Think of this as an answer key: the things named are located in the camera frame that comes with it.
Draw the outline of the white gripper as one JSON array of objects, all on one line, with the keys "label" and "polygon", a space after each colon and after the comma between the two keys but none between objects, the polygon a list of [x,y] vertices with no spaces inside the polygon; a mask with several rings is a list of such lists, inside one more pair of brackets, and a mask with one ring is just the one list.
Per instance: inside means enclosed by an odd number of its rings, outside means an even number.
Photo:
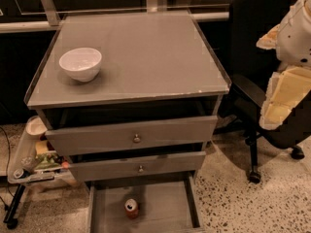
[{"label": "white gripper", "polygon": [[295,65],[274,72],[268,82],[259,125],[274,130],[311,90],[311,0],[297,0],[280,25],[260,37],[256,46],[263,50],[276,48],[280,61]]}]

